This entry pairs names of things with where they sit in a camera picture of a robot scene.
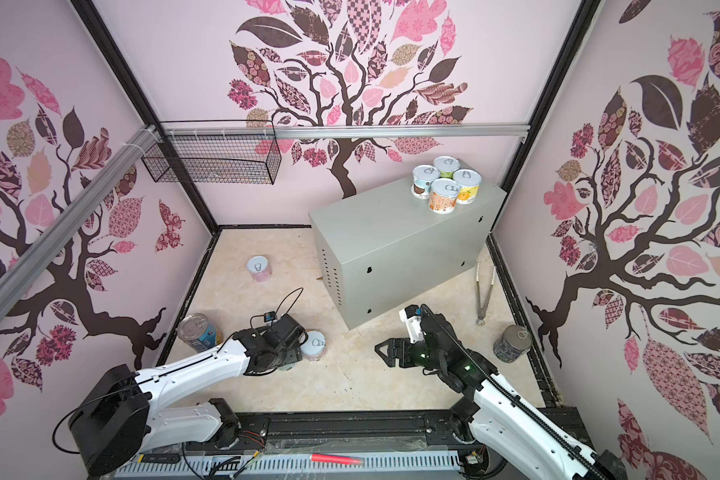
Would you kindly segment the pink orange label can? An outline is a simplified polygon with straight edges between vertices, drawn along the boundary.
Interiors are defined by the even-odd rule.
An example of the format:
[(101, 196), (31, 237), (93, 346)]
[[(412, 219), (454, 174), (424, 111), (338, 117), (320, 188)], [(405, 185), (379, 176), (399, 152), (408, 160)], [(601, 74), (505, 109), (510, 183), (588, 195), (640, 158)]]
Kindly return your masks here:
[(302, 358), (308, 361), (319, 361), (326, 353), (327, 341), (325, 335), (318, 330), (307, 331), (307, 337), (300, 346)]

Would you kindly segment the orange red label can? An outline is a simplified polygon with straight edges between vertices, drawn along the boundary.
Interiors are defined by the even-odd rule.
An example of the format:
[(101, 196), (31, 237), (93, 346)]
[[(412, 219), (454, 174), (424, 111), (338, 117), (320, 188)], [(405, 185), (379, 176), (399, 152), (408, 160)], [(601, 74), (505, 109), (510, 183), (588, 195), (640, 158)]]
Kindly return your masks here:
[(437, 214), (450, 214), (456, 207), (460, 185), (450, 178), (439, 178), (432, 182), (429, 194), (429, 209)]

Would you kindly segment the teal white label can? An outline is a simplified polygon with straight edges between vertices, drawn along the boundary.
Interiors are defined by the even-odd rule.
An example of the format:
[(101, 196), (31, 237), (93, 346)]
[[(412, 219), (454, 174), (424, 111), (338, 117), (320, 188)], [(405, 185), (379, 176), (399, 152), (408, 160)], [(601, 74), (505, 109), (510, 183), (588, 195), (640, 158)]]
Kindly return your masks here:
[(432, 165), (416, 166), (412, 171), (412, 195), (418, 199), (428, 199), (431, 185), (435, 180), (440, 178), (440, 174), (440, 170)]

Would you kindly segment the yellow label can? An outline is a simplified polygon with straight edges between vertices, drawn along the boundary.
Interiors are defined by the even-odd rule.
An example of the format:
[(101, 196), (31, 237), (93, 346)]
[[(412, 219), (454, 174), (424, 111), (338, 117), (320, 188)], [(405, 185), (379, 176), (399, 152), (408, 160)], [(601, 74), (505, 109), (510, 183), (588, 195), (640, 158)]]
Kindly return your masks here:
[(472, 169), (459, 169), (453, 174), (452, 179), (459, 186), (457, 203), (460, 205), (473, 203), (478, 195), (482, 176)]

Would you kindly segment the green label can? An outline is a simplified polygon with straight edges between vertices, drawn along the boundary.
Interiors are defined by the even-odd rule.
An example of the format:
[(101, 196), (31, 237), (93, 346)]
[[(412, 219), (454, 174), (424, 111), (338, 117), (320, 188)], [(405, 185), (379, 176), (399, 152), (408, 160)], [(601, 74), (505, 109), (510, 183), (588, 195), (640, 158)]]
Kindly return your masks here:
[(441, 178), (452, 179), (461, 169), (460, 161), (452, 156), (439, 156), (433, 161), (433, 166), (440, 172)]

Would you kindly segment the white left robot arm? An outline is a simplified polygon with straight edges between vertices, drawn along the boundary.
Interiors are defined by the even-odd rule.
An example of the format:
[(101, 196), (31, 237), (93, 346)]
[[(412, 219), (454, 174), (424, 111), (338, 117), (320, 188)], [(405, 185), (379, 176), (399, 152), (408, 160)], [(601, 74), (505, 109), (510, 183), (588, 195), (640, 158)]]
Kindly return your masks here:
[(68, 419), (87, 473), (110, 474), (138, 454), (175, 444), (232, 446), (242, 425), (225, 400), (189, 407), (178, 401), (230, 378), (266, 376), (296, 363), (306, 337), (305, 328), (284, 314), (170, 364), (138, 371), (111, 368)]

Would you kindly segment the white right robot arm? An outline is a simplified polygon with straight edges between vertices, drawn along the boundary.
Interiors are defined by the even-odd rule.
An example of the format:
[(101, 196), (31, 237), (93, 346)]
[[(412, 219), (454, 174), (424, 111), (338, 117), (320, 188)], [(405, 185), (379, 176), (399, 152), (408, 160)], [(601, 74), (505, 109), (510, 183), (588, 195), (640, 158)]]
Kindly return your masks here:
[(468, 431), (468, 443), (490, 448), (529, 479), (627, 477), (612, 452), (596, 452), (525, 400), (497, 367), (463, 345), (442, 315), (404, 322), (409, 336), (378, 343), (376, 354), (391, 368), (433, 373), (460, 394), (466, 412), (457, 417)]

